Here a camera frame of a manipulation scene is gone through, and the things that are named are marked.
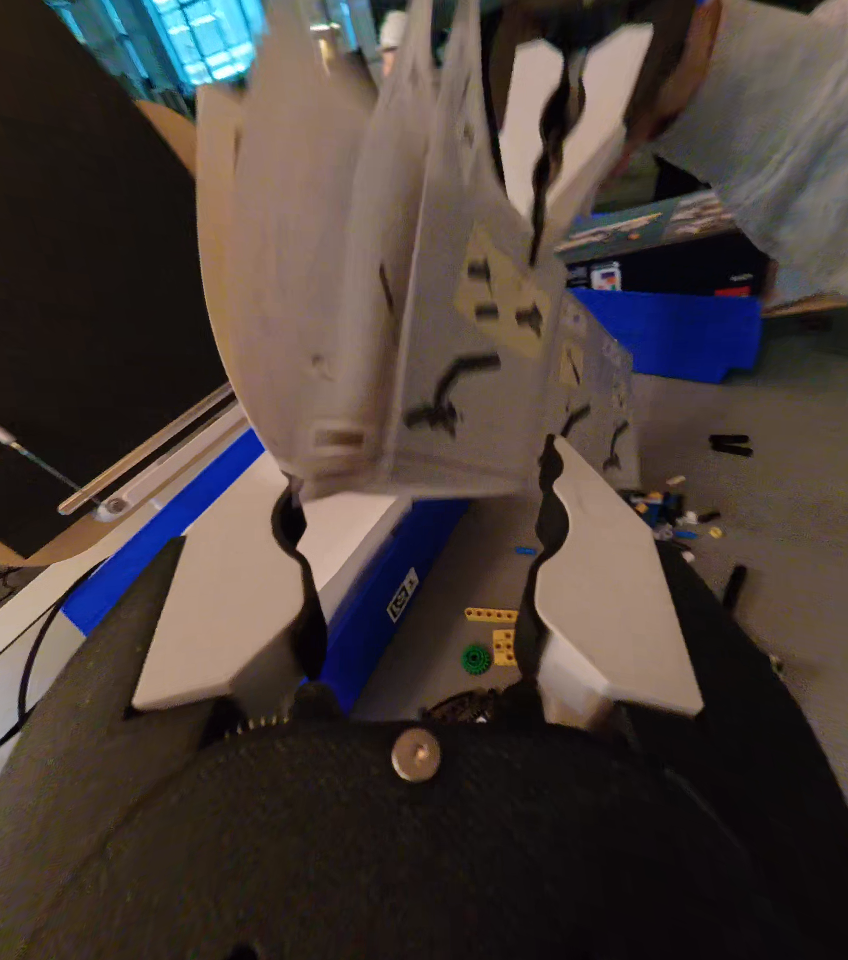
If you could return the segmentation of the pile of lego pieces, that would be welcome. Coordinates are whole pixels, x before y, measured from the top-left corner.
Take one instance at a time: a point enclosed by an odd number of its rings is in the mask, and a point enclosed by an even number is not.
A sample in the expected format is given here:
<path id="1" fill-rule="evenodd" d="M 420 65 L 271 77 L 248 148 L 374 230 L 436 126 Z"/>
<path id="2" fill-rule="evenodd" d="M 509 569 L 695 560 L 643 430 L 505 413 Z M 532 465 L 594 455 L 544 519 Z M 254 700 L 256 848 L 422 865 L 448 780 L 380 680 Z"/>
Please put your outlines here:
<path id="1" fill-rule="evenodd" d="M 464 616 L 470 623 L 491 629 L 489 641 L 467 643 L 456 658 L 470 685 L 426 703 L 418 717 L 445 725 L 501 724 L 513 729 L 543 726 L 545 716 L 537 685 L 518 676 L 517 611 L 469 606 Z"/>

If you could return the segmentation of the person's right forearm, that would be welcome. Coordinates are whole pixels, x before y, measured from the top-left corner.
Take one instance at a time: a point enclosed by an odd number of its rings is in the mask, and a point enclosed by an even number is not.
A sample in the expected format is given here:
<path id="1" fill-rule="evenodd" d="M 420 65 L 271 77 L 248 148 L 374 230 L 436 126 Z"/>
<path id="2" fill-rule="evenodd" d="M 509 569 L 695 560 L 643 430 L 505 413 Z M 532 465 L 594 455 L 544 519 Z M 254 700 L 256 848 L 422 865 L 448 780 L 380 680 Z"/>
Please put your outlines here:
<path id="1" fill-rule="evenodd" d="M 811 293 L 848 300 L 848 2 L 722 2 L 704 84 L 653 141 Z"/>

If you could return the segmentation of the black lego box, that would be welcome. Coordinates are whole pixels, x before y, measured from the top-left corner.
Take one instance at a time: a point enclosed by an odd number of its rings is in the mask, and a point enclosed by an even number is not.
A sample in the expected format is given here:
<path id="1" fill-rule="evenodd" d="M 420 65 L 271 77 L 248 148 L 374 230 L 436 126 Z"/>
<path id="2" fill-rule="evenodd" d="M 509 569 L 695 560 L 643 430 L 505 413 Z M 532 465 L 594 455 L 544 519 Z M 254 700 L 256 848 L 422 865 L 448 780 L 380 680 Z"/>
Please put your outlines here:
<path id="1" fill-rule="evenodd" d="M 604 292 L 760 298 L 772 272 L 710 189 L 579 218 L 557 254 L 570 287 Z"/>

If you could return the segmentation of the cluster of small lego pins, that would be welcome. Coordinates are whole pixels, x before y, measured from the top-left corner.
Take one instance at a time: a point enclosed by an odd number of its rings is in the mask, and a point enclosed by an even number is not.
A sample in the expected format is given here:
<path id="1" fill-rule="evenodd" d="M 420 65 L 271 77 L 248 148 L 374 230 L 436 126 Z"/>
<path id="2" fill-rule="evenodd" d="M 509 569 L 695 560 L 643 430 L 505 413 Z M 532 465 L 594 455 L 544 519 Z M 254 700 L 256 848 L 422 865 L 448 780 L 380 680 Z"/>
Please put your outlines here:
<path id="1" fill-rule="evenodd" d="M 622 487 L 623 502 L 646 524 L 658 545 L 673 546 L 693 564 L 700 546 L 727 535 L 720 510 L 694 510 L 687 500 L 688 478 L 675 474 L 658 488 Z"/>

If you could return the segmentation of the blue plastic bin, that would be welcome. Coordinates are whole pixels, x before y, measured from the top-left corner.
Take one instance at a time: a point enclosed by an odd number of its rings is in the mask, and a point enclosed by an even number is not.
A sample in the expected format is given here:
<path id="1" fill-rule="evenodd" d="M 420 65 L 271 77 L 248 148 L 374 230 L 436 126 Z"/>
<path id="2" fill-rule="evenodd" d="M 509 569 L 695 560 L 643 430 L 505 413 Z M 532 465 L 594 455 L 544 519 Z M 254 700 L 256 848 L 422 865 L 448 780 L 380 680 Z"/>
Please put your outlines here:
<path id="1" fill-rule="evenodd" d="M 716 385 L 757 362 L 764 323 L 753 297 L 570 292 L 630 352 L 636 374 Z"/>

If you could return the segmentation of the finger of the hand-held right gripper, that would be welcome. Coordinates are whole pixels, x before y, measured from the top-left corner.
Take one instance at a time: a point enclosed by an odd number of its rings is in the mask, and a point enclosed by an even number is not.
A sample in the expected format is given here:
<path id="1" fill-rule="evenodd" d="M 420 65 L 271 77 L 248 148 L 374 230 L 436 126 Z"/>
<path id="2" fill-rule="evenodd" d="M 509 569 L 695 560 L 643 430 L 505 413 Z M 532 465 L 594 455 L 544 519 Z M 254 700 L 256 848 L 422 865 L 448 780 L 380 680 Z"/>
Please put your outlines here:
<path id="1" fill-rule="evenodd" d="M 526 221 L 533 206 L 533 172 L 543 146 L 541 116 L 562 70 L 561 53 L 546 40 L 516 48 L 499 144 L 506 195 Z"/>
<path id="2" fill-rule="evenodd" d="M 624 114 L 654 29 L 622 27 L 590 52 L 564 54 L 557 87 L 539 123 L 541 151 L 531 172 L 530 263 L 554 252 L 574 219 L 593 208 L 625 141 Z"/>

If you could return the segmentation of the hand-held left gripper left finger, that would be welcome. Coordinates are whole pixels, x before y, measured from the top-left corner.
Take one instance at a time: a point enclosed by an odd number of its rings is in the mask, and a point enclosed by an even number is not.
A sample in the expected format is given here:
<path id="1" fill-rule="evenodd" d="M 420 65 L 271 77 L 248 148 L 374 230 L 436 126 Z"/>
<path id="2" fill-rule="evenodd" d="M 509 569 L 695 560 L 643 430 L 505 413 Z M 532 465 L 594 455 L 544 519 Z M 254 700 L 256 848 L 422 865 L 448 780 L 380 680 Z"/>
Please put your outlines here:
<path id="1" fill-rule="evenodd" d="M 168 710 L 230 698 L 280 711 L 319 679 L 328 628 L 307 522 L 277 468 L 250 468 L 185 534 L 132 706 Z"/>

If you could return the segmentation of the bright window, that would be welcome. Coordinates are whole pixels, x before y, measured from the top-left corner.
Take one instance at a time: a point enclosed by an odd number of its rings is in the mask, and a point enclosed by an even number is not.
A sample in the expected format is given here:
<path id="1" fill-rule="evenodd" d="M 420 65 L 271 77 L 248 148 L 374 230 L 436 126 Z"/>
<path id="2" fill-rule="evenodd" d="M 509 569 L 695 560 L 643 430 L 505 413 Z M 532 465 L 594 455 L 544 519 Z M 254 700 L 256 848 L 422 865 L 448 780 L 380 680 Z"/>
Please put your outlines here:
<path id="1" fill-rule="evenodd" d="M 267 31 L 260 1 L 46 2 L 113 77 L 136 95 L 190 94 L 232 82 Z"/>

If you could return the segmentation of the blue bin with papers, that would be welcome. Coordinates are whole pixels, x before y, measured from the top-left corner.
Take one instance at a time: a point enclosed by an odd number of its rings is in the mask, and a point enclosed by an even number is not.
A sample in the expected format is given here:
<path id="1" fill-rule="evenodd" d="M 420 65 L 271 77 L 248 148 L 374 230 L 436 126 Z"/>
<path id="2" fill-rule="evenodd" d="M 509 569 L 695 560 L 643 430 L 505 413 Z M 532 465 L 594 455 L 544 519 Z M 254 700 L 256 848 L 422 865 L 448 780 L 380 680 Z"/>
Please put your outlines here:
<path id="1" fill-rule="evenodd" d="M 264 458 L 259 440 L 245 431 L 85 581 L 76 583 L 61 615 L 88 637 L 166 544 L 184 536 L 252 467 L 264 467 Z M 354 709 L 413 594 L 467 508 L 463 500 L 415 502 L 395 514 L 390 529 L 391 511 L 371 509 L 371 530 L 349 555 L 358 564 L 357 573 L 337 567 L 319 588 L 329 629 L 321 678 L 346 713 Z"/>

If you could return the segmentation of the person's right hand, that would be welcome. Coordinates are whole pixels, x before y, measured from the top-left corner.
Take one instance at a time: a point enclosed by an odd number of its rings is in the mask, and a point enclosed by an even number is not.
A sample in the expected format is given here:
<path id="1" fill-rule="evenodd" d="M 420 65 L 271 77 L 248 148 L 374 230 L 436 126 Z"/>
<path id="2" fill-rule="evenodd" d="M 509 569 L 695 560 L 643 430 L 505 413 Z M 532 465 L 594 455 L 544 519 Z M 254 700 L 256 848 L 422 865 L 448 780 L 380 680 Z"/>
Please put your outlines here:
<path id="1" fill-rule="evenodd" d="M 707 78 L 717 44 L 723 3 L 704 2 L 697 7 L 677 66 L 659 86 L 646 116 L 643 138 L 652 142 L 661 137 L 694 100 Z"/>

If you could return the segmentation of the grey lego instruction booklet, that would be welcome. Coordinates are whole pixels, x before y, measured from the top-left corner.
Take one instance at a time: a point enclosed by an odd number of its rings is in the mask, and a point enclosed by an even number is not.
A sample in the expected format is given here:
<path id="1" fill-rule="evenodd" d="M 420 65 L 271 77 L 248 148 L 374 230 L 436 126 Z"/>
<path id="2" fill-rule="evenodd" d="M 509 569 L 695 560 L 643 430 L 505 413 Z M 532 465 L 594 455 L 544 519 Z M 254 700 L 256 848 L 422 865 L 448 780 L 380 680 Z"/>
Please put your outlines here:
<path id="1" fill-rule="evenodd" d="M 277 3 L 241 94 L 198 97 L 197 236 L 226 376 L 303 500 L 520 491 L 595 388 L 560 348 L 555 227 L 536 236 L 495 158 L 478 2 L 441 66 L 412 2 L 382 88 Z"/>

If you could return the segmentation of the black panel with wooden rim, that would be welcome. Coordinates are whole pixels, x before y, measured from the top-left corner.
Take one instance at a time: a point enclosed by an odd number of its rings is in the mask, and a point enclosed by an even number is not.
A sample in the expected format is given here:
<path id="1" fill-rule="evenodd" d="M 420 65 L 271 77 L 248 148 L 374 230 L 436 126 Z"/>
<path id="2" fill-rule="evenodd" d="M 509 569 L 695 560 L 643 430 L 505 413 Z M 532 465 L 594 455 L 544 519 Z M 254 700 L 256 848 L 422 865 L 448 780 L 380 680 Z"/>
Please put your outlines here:
<path id="1" fill-rule="evenodd" d="M 49 6 L 0 2 L 0 425 L 83 487 L 226 383 L 192 174 Z M 94 545 L 238 418 L 69 517 L 0 444 L 0 564 Z"/>

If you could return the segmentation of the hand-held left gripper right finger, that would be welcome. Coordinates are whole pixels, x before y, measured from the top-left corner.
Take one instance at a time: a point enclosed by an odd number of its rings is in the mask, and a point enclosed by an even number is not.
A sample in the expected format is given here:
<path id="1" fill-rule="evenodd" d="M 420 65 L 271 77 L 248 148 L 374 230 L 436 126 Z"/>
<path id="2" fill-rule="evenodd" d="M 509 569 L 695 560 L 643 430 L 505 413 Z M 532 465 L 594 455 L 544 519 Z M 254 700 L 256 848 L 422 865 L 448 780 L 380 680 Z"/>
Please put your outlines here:
<path id="1" fill-rule="evenodd" d="M 695 717 L 703 698 L 646 523 L 565 438 L 547 438 L 539 483 L 517 663 L 545 720 L 599 722 L 618 704 Z"/>

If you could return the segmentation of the metal bar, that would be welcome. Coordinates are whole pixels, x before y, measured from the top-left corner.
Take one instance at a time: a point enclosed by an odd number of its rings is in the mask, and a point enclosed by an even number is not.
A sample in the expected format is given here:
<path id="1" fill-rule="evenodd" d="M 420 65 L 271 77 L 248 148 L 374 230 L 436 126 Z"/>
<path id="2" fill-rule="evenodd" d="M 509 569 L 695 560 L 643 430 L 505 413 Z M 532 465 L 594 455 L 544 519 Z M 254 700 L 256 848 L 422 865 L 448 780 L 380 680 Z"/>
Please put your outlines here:
<path id="1" fill-rule="evenodd" d="M 56 508 L 58 515 L 68 518 L 87 505 L 106 499 L 118 488 L 118 482 L 139 474 L 144 468 L 156 462 L 159 455 L 164 455 L 180 444 L 189 442 L 194 434 L 229 411 L 236 402 L 231 384 L 226 383 L 214 390 L 152 437 L 132 449 L 118 462 L 109 466 L 91 482 L 63 500 Z"/>

